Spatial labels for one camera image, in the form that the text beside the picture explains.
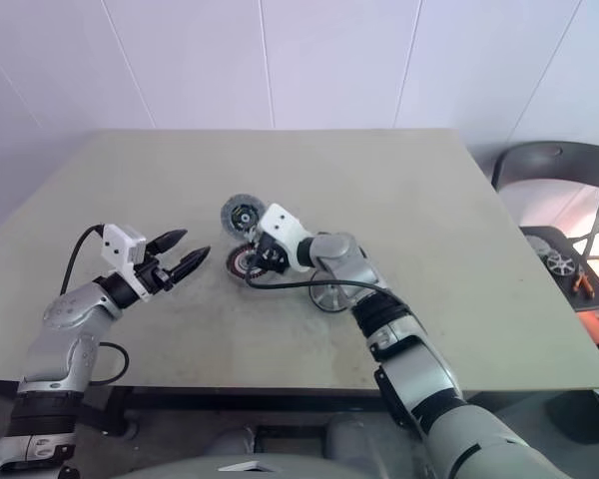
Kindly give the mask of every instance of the silver arm segment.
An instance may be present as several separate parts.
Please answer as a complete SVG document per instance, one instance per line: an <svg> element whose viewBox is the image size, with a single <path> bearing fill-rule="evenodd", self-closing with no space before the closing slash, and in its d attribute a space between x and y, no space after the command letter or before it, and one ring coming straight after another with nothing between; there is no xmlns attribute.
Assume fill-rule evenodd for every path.
<svg viewBox="0 0 599 479"><path fill-rule="evenodd" d="M293 219L289 229L288 218ZM259 228L302 267L383 288L337 285L380 363L375 380L391 415L399 425L415 426L440 479L568 477L493 414L463 400L454 374L417 317L388 290L353 236L314 236L279 205L269 208Z"/></svg>
<svg viewBox="0 0 599 479"><path fill-rule="evenodd" d="M47 308L27 353L9 430L0 439L0 470L27 464L29 470L16 477L71 477L62 462L75 448L77 407L89 385L100 340L121 315L109 294L93 282L58 297ZM32 475L36 463L48 467Z"/></svg>

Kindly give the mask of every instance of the black chair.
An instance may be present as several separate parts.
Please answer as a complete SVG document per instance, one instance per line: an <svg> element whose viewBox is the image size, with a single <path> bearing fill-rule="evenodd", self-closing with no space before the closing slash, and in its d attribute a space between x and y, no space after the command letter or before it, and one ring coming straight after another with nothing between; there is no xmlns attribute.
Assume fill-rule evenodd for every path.
<svg viewBox="0 0 599 479"><path fill-rule="evenodd" d="M571 142L534 142L506 150L497 160L492 174L492 186L501 190L506 185L524 180L565 180L599 188L599 146ZM557 281L575 310L599 308L599 278L586 263L595 236L599 233L599 207L592 230L584 237L567 239L554 227L523 227L525 234L539 236L562 254L573 257L588 273L595 287L595 299L583 301L570 292L571 281ZM586 240L582 254L572 244Z"/></svg>

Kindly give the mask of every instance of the wheel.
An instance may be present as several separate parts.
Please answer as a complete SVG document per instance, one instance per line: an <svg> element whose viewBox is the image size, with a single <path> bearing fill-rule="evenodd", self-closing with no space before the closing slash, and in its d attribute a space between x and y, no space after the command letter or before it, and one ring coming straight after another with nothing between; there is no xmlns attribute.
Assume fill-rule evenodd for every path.
<svg viewBox="0 0 599 479"><path fill-rule="evenodd" d="M249 242L236 247L227 257L227 271L239 279L245 279L255 253L256 247ZM260 277L266 273L264 269L254 267L251 271L251 278Z"/></svg>
<svg viewBox="0 0 599 479"><path fill-rule="evenodd" d="M554 251L548 255L546 267L555 276L569 276L575 272L575 261L572 257Z"/></svg>
<svg viewBox="0 0 599 479"><path fill-rule="evenodd" d="M253 240L255 228L266 211L264 203L251 195L234 195L220 211L224 229L238 240Z"/></svg>
<svg viewBox="0 0 599 479"><path fill-rule="evenodd" d="M310 278L311 281L332 279L326 271L316 271ZM347 308L346 298L341 294L339 288L333 284L325 286L310 286L308 295L312 303L323 312L342 312Z"/></svg>

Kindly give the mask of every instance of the black cable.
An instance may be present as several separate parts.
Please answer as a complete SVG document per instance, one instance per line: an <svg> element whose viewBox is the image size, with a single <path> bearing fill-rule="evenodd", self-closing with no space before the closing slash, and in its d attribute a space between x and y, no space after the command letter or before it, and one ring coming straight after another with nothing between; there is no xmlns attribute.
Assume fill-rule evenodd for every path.
<svg viewBox="0 0 599 479"><path fill-rule="evenodd" d="M98 233L98 235L101 236L103 231L104 231L103 224L93 225L92 227L88 227L80 235L80 237L76 241L75 246L73 246L73 251L71 251L71 257L69 257L69 263L67 264L67 268L64 271L64 278L62 279L62 286L60 287L60 295L67 292L67 288L69 287L69 280L71 279L71 272L73 271L73 265L76 262L76 258L78 257L78 253L80 252L80 248L82 247L82 243L84 242L84 240L92 232L96 232L96 233ZM124 357L124 366L122 367L122 370L118 374L116 374L115 376L113 376L109 379L103 379L102 381L89 381L90 386L106 386L107 384L111 384L112 382L117 381L118 379L120 379L122 376L124 376L127 373L127 370L129 369L129 365L131 364L131 358L129 357L129 353L120 344L116 344L115 342L103 341L103 342L100 342L99 346L111 347L111 348L119 351L122 354L122 356Z"/></svg>
<svg viewBox="0 0 599 479"><path fill-rule="evenodd" d="M129 369L129 364L131 364L131 358L129 357L129 353L120 344L116 344L115 342L102 341L100 343L100 346L110 347L119 351L122 354L122 357L124 357L124 366L122 366L122 370L118 374L109 379L103 379L101 381L89 381L90 386L106 386L108 384L111 384L112 382L116 382L118 379L120 379L127 373L127 370Z"/></svg>
<svg viewBox="0 0 599 479"><path fill-rule="evenodd" d="M62 279L62 286L60 287L60 295L67 292L67 288L69 287L69 279L71 278L71 272L73 271L73 265L76 262L76 257L78 257L78 252L80 252L80 248L82 247L82 243L90 235L92 232L102 233L102 229L104 225L93 225L92 227L88 227L82 235L78 238L76 245L73 246L73 251L71 252L71 257L69 257L69 263L67 264L67 269L64 271L64 278Z"/></svg>
<svg viewBox="0 0 599 479"><path fill-rule="evenodd" d="M340 285L340 286L357 286L363 287L365 289L372 289L374 291L385 294L386 296L391 297L399 304L403 304L406 306L406 303L403 302L397 295L392 293L390 290L385 287L377 286L376 284L371 284L369 282L363 281L352 281L348 279L319 279L319 280L310 280L310 281L297 281L297 282L276 282L273 284L261 284L253 282L253 278L251 277L251 271L254 269L254 265L251 264L249 269L247 270L247 276L245 280L250 287L255 289L288 289L291 287L310 287L310 286L330 286L330 285Z"/></svg>

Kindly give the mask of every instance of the table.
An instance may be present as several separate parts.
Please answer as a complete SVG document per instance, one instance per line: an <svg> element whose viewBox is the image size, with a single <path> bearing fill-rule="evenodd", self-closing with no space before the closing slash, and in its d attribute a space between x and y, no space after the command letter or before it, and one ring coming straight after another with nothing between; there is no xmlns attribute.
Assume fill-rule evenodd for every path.
<svg viewBox="0 0 599 479"><path fill-rule="evenodd" d="M237 242L219 215L236 193L310 230L354 233L464 389L599 387L596 347L450 130L95 135L0 230L0 379L20 377L77 236L105 222L148 238L186 227L177 257L213 245L196 273L114 325L109 339L132 357L119 384L374 389L347 313L228 277ZM87 241L72 284L106 270ZM104 351L98 363L100 377L119 367Z"/></svg>
<svg viewBox="0 0 599 479"><path fill-rule="evenodd" d="M577 294L572 292L574 275L559 277L551 274L551 276L575 311L593 311L599 309L599 276L590 267L588 262L583 260L581 254L573 247L572 242L566 235L555 227L521 227L521 231L525 235L542 238L560 253L572 257L575 267L581 263L588 275L590 284L595 290L595 297L593 298L586 296L583 287L581 287L581 290Z"/></svg>

